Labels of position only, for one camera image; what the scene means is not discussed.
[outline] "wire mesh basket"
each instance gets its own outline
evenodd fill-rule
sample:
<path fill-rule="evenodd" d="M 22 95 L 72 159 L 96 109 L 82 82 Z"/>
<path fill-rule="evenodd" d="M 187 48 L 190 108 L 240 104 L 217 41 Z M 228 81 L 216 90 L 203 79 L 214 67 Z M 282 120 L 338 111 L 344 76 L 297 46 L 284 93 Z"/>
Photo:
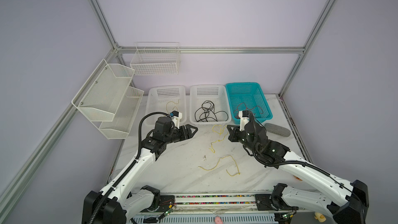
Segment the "wire mesh basket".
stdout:
<path fill-rule="evenodd" d="M 142 90 L 127 88 L 113 121 L 102 122 L 98 128 L 107 139 L 125 139 L 129 136 L 143 95 Z"/>
<path fill-rule="evenodd" d="M 107 63 L 77 109 L 90 121 L 113 121 L 133 75 L 132 68 Z"/>
<path fill-rule="evenodd" d="M 135 75 L 176 75 L 180 67 L 178 42 L 136 42 L 130 66 Z"/>
<path fill-rule="evenodd" d="M 214 106 L 212 112 L 206 113 L 205 110 L 212 108 L 212 105 Z M 230 122 L 231 111 L 225 87 L 223 85 L 192 86 L 189 100 L 189 120 L 196 127 L 224 125 Z"/>
<path fill-rule="evenodd" d="M 81 89 L 72 104 L 107 139 L 127 138 L 144 91 L 130 87 L 134 69 L 105 60 L 98 65 L 101 66 L 97 77 L 86 81 L 91 86 L 84 96 Z"/>
<path fill-rule="evenodd" d="M 170 113 L 177 111 L 182 113 L 180 125 L 187 120 L 187 103 L 184 86 L 164 86 L 153 87 L 149 90 L 147 108 L 145 115 L 152 112 Z M 144 124 L 154 127 L 156 121 L 161 115 L 152 115 L 147 117 Z"/>

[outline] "teal plastic basket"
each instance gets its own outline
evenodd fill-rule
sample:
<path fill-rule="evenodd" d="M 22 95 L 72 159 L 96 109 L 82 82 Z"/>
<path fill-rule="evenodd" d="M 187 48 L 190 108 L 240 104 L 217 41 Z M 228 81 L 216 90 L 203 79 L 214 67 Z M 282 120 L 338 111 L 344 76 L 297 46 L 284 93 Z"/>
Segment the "teal plastic basket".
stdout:
<path fill-rule="evenodd" d="M 228 83 L 225 86 L 231 109 L 232 119 L 235 124 L 240 124 L 239 111 L 250 110 L 260 122 L 272 119 L 269 108 L 261 87 L 256 82 Z"/>

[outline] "colored cable bundle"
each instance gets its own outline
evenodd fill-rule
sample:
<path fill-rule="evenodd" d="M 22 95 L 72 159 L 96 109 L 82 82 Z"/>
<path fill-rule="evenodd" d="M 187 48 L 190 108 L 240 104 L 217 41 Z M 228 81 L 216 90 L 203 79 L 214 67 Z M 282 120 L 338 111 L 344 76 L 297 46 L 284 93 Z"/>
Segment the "colored cable bundle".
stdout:
<path fill-rule="evenodd" d="M 199 110 L 203 110 L 203 113 L 199 115 L 199 120 L 196 118 L 196 113 Z M 199 109 L 196 110 L 195 112 L 195 120 L 196 122 L 212 122 L 212 120 L 217 121 L 217 116 L 216 114 L 219 112 L 225 112 L 226 114 L 226 120 L 228 120 L 228 113 L 226 111 L 218 111 L 218 112 L 214 112 L 215 106 L 214 103 L 212 101 L 205 101 L 202 103 L 201 107 Z"/>

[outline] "yellow cable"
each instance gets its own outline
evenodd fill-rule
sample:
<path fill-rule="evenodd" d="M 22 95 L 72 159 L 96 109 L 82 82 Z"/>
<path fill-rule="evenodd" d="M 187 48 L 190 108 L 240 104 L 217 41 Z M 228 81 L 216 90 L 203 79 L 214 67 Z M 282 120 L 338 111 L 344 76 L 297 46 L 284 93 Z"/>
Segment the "yellow cable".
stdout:
<path fill-rule="evenodd" d="M 218 159 L 218 162 L 217 162 L 216 166 L 214 166 L 214 167 L 211 168 L 211 169 L 205 169 L 205 168 L 203 168 L 202 166 L 198 166 L 198 167 L 201 168 L 201 169 L 207 170 L 207 171 L 213 170 L 213 169 L 215 169 L 215 168 L 217 167 L 217 165 L 218 165 L 218 163 L 220 162 L 220 160 L 221 160 L 221 159 L 224 159 L 224 158 L 226 158 L 226 157 L 232 157 L 232 156 L 231 156 L 231 155 L 227 155 L 227 156 L 225 156 L 225 157 L 220 157 L 220 158 Z M 233 175 L 231 175 L 231 174 L 228 172 L 228 170 L 225 170 L 225 171 L 228 173 L 228 175 L 230 175 L 231 177 L 236 176 L 236 175 L 240 175 L 238 163 L 235 161 L 235 159 L 234 159 L 233 157 L 232 157 L 232 159 L 233 159 L 233 161 L 235 162 L 235 165 L 236 165 L 236 168 L 238 169 L 238 172 L 235 173 L 235 174 L 233 174 Z"/>
<path fill-rule="evenodd" d="M 220 132 L 217 132 L 217 131 L 214 130 L 214 127 L 215 127 L 215 126 L 220 126 Z M 215 132 L 215 133 L 220 134 L 220 136 L 221 136 L 221 134 L 224 133 L 225 127 L 226 127 L 226 126 L 224 126 L 224 128 L 222 128 L 222 125 L 220 125 L 220 124 L 215 124 L 211 130 L 212 130 L 213 132 Z M 217 140 L 217 141 L 211 142 L 211 143 L 210 143 L 211 148 L 209 148 L 209 150 L 211 150 L 211 152 L 213 152 L 213 153 L 216 153 L 216 150 L 213 148 L 213 143 L 223 141 L 227 135 L 228 135 L 228 132 L 224 135 L 224 137 L 223 137 L 221 140 Z"/>
<path fill-rule="evenodd" d="M 169 111 L 167 110 L 167 105 L 170 103 L 170 102 L 173 102 L 174 104 L 179 104 L 180 103 L 180 99 L 178 99 L 178 103 L 175 103 L 174 101 L 169 101 L 169 102 L 167 102 L 167 104 L 166 104 L 166 113 L 169 113 Z"/>

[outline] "black cable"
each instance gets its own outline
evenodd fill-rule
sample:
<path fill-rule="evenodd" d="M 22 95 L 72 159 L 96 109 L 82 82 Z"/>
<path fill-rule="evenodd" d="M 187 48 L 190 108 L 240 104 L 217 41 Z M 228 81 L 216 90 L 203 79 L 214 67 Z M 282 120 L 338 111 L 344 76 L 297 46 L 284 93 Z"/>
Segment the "black cable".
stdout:
<path fill-rule="evenodd" d="M 289 221 L 289 220 L 291 220 L 292 218 L 293 218 L 293 216 L 295 215 L 295 214 L 297 214 L 297 210 L 295 210 L 294 209 L 294 207 L 292 207 L 292 214 L 291 215 L 289 215 L 288 217 L 286 217 L 286 219 L 274 219 L 274 221 L 282 221 L 282 222 L 287 222 L 287 221 Z"/>
<path fill-rule="evenodd" d="M 144 219 L 142 222 L 143 223 L 157 223 L 159 219 L 157 217 L 149 217 Z"/>
<path fill-rule="evenodd" d="M 164 112 L 152 112 L 152 113 L 150 113 L 150 114 L 145 115 L 145 116 L 141 119 L 140 124 L 139 124 L 139 126 L 138 126 L 138 153 L 137 153 L 137 156 L 135 157 L 135 159 L 138 159 L 138 158 L 141 156 L 141 149 L 142 149 L 142 143 L 141 143 L 141 141 L 142 141 L 142 139 L 141 139 L 141 129 L 142 129 L 142 123 L 144 122 L 144 120 L 145 120 L 147 117 L 152 116 L 152 115 L 155 115 L 155 114 L 163 114 L 163 115 L 166 115 L 166 116 L 168 115 L 167 113 L 164 113 Z"/>
<path fill-rule="evenodd" d="M 245 151 L 248 153 L 249 156 L 254 156 L 253 154 L 250 154 L 250 152 L 246 149 L 246 146 L 243 146 L 243 149 L 245 149 Z"/>
<path fill-rule="evenodd" d="M 252 113 L 252 112 L 249 112 L 249 118 L 250 118 L 250 121 L 253 122 L 252 118 L 254 118 L 254 116 L 253 116 L 253 113 Z M 322 174 L 324 174 L 324 175 L 326 175 L 327 177 L 331 178 L 336 184 L 338 184 L 340 187 L 342 187 L 342 188 L 348 190 L 349 192 L 351 192 L 351 194 L 352 194 L 359 202 L 361 202 L 361 199 L 360 199 L 354 192 L 352 192 L 352 191 L 349 190 L 347 187 L 345 187 L 343 183 L 340 183 L 340 182 L 336 181 L 333 177 L 331 177 L 331 175 L 330 175 L 329 172 L 327 172 L 327 171 L 325 171 L 325 170 L 323 170 L 323 169 L 321 169 L 321 168 L 319 168 L 319 167 L 317 167 L 317 166 L 315 166 L 315 165 L 313 165 L 313 164 L 311 164 L 311 163 L 304 162 L 304 161 L 298 161 L 298 160 L 288 160 L 288 161 L 284 161 L 284 162 L 280 162 L 280 163 L 268 164 L 268 163 L 266 163 L 266 161 L 261 161 L 261 153 L 259 152 L 259 154 L 257 154 L 258 150 L 257 150 L 256 144 L 257 144 L 258 137 L 257 137 L 257 130 L 256 130 L 255 124 L 253 124 L 253 130 L 254 130 L 254 135 L 255 135 L 255 136 L 254 136 L 253 144 L 252 144 L 252 146 L 251 146 L 251 147 L 252 147 L 251 151 L 252 151 L 252 153 L 253 153 L 251 156 L 253 156 L 259 163 L 261 163 L 261 164 L 263 164 L 263 165 L 265 165 L 265 166 L 268 166 L 268 167 L 277 167 L 277 166 L 288 165 L 288 164 L 298 164 L 298 165 L 302 165 L 302 166 L 307 166 L 307 167 L 309 167 L 309 168 L 311 168 L 311 169 L 314 169 L 314 170 L 316 170 L 316 171 L 318 171 L 318 172 L 321 172 Z M 246 150 L 245 146 L 243 146 L 243 148 L 244 148 L 245 151 L 248 153 L 248 155 L 250 155 L 249 151 Z"/>
<path fill-rule="evenodd" d="M 147 134 L 147 138 L 153 133 L 154 130 L 151 130 L 150 132 L 148 132 Z"/>
<path fill-rule="evenodd" d="M 199 115 L 199 120 L 198 120 L 197 117 L 196 117 L 196 113 L 197 113 L 197 111 L 199 111 L 201 109 L 203 110 L 203 113 Z M 225 112 L 225 114 L 226 114 L 226 120 L 225 121 L 228 120 L 229 116 L 228 116 L 228 113 L 226 111 L 214 112 L 214 109 L 215 109 L 215 105 L 214 105 L 214 103 L 212 101 L 203 102 L 201 107 L 199 107 L 196 110 L 196 112 L 195 112 L 195 120 L 196 120 L 196 122 L 209 122 L 210 119 L 213 119 L 214 121 L 218 122 L 218 118 L 217 118 L 216 114 L 219 113 L 219 112 Z"/>
<path fill-rule="evenodd" d="M 122 181 L 122 179 L 127 175 L 127 173 L 134 167 L 134 165 L 137 163 L 137 159 L 141 156 L 141 149 L 142 149 L 142 143 L 141 143 L 141 128 L 142 128 L 142 123 L 144 120 L 152 115 L 155 114 L 163 114 L 167 116 L 167 113 L 164 112 L 152 112 L 146 116 L 144 116 L 141 121 L 140 125 L 138 126 L 138 151 L 137 151 L 137 156 L 135 157 L 135 160 L 130 164 L 129 167 L 123 172 L 123 174 L 116 180 L 114 184 L 112 184 L 112 187 L 109 188 L 109 190 L 105 193 L 105 195 L 101 198 L 101 200 L 98 202 L 97 206 L 95 207 L 93 213 L 91 214 L 90 220 L 88 224 L 92 224 L 94 222 L 94 219 L 97 217 L 98 212 L 100 211 L 100 208 L 103 206 L 105 203 L 106 199 L 108 199 L 108 196 L 111 194 L 111 192 L 114 190 L 114 188 Z"/>

